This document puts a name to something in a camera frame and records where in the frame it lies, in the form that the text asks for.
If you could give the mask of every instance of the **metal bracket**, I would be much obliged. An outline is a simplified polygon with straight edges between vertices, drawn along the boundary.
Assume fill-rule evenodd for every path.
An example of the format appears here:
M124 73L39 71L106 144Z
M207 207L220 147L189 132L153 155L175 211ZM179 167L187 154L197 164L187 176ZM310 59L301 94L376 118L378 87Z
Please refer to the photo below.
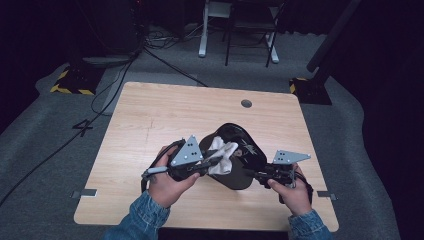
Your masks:
M81 197L95 197L97 195L97 189L83 189L80 191L73 191L70 198L80 199Z
M274 160L272 163L274 164L282 164L282 165L290 165L296 162L300 162L306 159L311 158L311 154L304 154L304 153L296 153L296 152L289 152L284 150L278 150L275 153Z
M318 197L326 197L330 198L331 201L336 201L338 198L333 193L329 193L327 191L317 191Z
M199 144L196 141L196 137L191 135L184 146L178 151L174 159L172 159L171 166L176 167L201 160L203 160L203 155L199 148Z

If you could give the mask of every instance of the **wooden table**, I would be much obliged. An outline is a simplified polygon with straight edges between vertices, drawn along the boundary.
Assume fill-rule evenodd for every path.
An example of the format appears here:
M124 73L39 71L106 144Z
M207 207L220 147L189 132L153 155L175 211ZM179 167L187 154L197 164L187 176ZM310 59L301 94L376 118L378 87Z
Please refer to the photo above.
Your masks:
M250 100L245 108L242 100ZM125 84L86 184L96 197L82 197L79 224L116 225L140 195L141 173L161 147L195 135L197 141L222 124L245 128L270 162L277 150L311 154L299 163L314 187L315 208L330 231L338 229L331 200L297 98L292 94L129 82ZM240 191L208 176L171 208L165 227L198 229L289 229L290 211L273 190L256 180Z

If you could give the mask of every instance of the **chair leg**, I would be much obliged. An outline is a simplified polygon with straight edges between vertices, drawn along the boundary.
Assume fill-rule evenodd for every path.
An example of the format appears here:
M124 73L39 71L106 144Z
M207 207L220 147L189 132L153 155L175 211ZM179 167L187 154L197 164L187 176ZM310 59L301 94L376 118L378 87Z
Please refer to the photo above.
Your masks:
M228 30L228 42L227 42L227 55L225 56L225 66L228 66L228 56L230 55L231 32L232 32L232 29L229 29Z
M275 42L276 36L277 36L277 32L274 31L274 34L272 34L271 46L268 48L268 59L266 61L266 67L269 66L269 60L271 60L272 49L274 48L274 42Z

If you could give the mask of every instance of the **person's right hand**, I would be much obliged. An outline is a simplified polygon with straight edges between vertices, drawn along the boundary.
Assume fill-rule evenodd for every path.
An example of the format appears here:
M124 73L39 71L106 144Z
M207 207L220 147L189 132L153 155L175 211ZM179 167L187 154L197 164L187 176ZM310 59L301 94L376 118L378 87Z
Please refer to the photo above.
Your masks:
M296 171L302 174L302 170L297 164L293 164ZM286 206L290 209L294 216L303 215L312 211L312 206L309 203L308 191L305 183L299 178L296 179L296 187L289 188L281 185L273 179L268 180L269 186L276 191L284 200Z

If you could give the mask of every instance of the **denim jacket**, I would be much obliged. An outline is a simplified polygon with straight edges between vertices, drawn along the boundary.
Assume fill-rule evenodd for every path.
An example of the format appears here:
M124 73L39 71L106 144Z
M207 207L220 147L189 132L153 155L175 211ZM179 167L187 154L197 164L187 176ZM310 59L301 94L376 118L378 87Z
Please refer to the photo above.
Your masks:
M169 213L169 208L161 207L148 191L144 191L131 204L130 213L118 226L109 229L103 239L158 239L158 230L165 224ZM294 240L333 239L315 210L301 216L291 216L289 223Z

